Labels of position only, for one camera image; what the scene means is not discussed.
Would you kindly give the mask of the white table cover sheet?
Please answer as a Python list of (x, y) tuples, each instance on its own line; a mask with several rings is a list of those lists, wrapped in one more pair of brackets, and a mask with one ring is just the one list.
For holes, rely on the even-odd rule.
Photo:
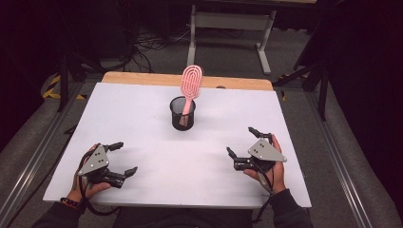
[(311, 204), (293, 143), (274, 91), (204, 88), (196, 100), (193, 126), (171, 123), (176, 86), (97, 84), (49, 183), (43, 199), (67, 195), (71, 178), (95, 143), (121, 142), (108, 153), (109, 168), (136, 174), (122, 188), (93, 202), (109, 205), (259, 208), (266, 191), (233, 167), (228, 153), (244, 157), (256, 142), (250, 127), (274, 134), (286, 158), (285, 184), (302, 207)]

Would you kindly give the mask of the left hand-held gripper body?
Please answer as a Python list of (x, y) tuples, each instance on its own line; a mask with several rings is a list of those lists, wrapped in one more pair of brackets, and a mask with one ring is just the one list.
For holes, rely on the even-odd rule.
[(107, 144), (98, 144), (95, 150), (89, 152), (89, 158), (78, 175), (86, 177), (93, 184), (107, 182), (112, 187), (121, 188), (125, 181), (125, 175), (113, 173), (108, 169), (109, 159), (105, 145)]

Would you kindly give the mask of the person's left hand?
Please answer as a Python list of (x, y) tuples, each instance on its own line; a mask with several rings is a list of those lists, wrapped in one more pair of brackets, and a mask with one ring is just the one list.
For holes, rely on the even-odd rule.
[(73, 184), (66, 198), (63, 200), (63, 204), (66, 204), (70, 207), (78, 206), (82, 201), (83, 197), (87, 199), (91, 199), (96, 194), (109, 189), (111, 185), (107, 182), (101, 182), (97, 184), (88, 183), (86, 178), (83, 178), (78, 175), (78, 172), (81, 170), (82, 166), (86, 163), (89, 158), (88, 153), (95, 150), (97, 144), (94, 144), (84, 155), (82, 161), (79, 163), (79, 166), (73, 176)]

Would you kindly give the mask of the pink hairbrush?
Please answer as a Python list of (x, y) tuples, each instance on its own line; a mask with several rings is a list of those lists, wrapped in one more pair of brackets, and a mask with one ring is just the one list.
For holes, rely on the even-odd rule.
[(188, 115), (192, 101), (199, 96), (202, 83), (202, 68), (200, 66), (188, 66), (182, 73), (181, 93), (185, 98), (180, 125), (187, 126)]

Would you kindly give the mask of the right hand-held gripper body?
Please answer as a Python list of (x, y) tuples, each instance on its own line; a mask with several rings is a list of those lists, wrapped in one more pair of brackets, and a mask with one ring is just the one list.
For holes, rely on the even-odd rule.
[(276, 150), (272, 135), (260, 134), (258, 140), (247, 150), (249, 158), (240, 158), (233, 154), (233, 166), (236, 171), (251, 169), (265, 174), (277, 162), (287, 162), (287, 159)]

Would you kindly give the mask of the white metal table frame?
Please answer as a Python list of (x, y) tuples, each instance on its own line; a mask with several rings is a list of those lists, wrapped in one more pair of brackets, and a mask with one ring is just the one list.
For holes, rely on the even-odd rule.
[(263, 73), (270, 75), (272, 70), (265, 49), (276, 15), (275, 10), (271, 10), (267, 15), (203, 12), (197, 10), (197, 6), (193, 5), (190, 14), (190, 44), (187, 64), (190, 66), (195, 63), (196, 28), (259, 30), (262, 32), (262, 38), (260, 42), (256, 43), (256, 49)]

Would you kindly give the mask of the black metal stand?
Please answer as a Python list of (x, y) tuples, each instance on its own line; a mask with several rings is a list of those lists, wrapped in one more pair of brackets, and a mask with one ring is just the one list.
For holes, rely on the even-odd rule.
[(61, 55), (59, 64), (59, 73), (61, 76), (59, 112), (65, 109), (69, 101), (68, 79), (72, 78), (74, 82), (82, 83), (86, 79), (86, 66), (96, 73), (106, 73), (106, 70), (99, 63), (91, 61), (76, 52), (65, 52)]
[(327, 89), (329, 83), (329, 76), (327, 73), (327, 62), (322, 60), (311, 65), (305, 66), (296, 72), (278, 79), (273, 83), (273, 87), (282, 87), (286, 84), (296, 80), (299, 77), (306, 75), (307, 78), (300, 86), (305, 92), (313, 92), (319, 86), (319, 95), (317, 102), (317, 112), (322, 121), (326, 120), (325, 106), (327, 99)]

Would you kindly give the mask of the wooden table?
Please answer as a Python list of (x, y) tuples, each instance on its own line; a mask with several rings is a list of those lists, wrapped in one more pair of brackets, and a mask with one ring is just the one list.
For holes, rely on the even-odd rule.
[[(104, 75), (102, 82), (128, 85), (180, 86), (182, 76), (175, 74), (109, 71)], [(201, 80), (201, 87), (273, 91), (272, 83), (269, 80), (231, 77), (204, 76)]]

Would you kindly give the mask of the black mesh pen holder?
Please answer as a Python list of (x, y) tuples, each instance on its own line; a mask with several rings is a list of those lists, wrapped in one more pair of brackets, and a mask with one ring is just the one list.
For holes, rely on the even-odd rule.
[(173, 127), (179, 131), (187, 131), (194, 125), (194, 112), (196, 109), (196, 104), (194, 101), (192, 101), (189, 112), (186, 115), (183, 115), (182, 112), (185, 102), (185, 97), (179, 96), (174, 98), (169, 104), (171, 111), (171, 123)]

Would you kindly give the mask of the person's dark torso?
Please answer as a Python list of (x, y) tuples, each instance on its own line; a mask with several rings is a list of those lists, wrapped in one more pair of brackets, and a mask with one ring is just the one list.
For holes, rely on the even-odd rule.
[(249, 209), (125, 207), (113, 228), (253, 228)]

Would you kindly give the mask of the yellow black hazard tape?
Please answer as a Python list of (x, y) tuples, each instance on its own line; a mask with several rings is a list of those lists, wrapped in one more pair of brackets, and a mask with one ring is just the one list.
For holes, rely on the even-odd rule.
[[(56, 93), (54, 91), (55, 87), (58, 83), (61, 82), (61, 75), (55, 75), (49, 82), (48, 87), (45, 89), (43, 93), (43, 98), (51, 98), (51, 99), (61, 99), (61, 93)], [(86, 100), (88, 96), (86, 94), (78, 94), (76, 100)]]

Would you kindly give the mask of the grey metal floor rail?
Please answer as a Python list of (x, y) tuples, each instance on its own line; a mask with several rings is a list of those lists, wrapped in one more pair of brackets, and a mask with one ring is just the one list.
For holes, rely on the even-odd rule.
[(30, 183), (32, 182), (44, 157), (46, 156), (54, 135), (57, 133), (62, 121), (76, 100), (76, 97), (79, 95), (83, 85), (84, 83), (74, 83), (67, 92), (67, 95), (65, 95), (67, 101), (64, 104), (64, 107), (61, 111), (57, 111), (54, 114), (46, 133), (43, 135), (39, 145), (34, 150), (28, 164), (19, 175), (17, 182), (14, 184), (8, 198), (0, 208), (0, 228), (7, 228), (7, 226), (11, 223), (11, 218), (15, 215), (23, 196), (26, 194)]
[(316, 122), (320, 128), (324, 141), (327, 144), (331, 163), (333, 164), (333, 167), (336, 171), (338, 180), (341, 184), (344, 195), (350, 205), (350, 208), (355, 217), (355, 221), (357, 223), (358, 228), (374, 228), (364, 208), (362, 200), (357, 193), (355, 184), (346, 168), (343, 159), (339, 154), (339, 150), (336, 146), (336, 142), (330, 131), (330, 128), (328, 124), (325, 121), (323, 121), (321, 116), (319, 115), (319, 111), (317, 110), (318, 103), (315, 95), (311, 92), (307, 92), (305, 94), (305, 97), (308, 101), (309, 106), (314, 112)]

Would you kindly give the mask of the person's right hand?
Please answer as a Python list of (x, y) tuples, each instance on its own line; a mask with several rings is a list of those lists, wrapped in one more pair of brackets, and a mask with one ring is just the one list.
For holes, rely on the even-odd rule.
[(277, 161), (265, 176), (262, 176), (261, 173), (252, 169), (245, 169), (243, 173), (258, 181), (265, 190), (269, 190), (271, 195), (275, 195), (286, 189), (284, 183), (284, 166), (281, 161)]

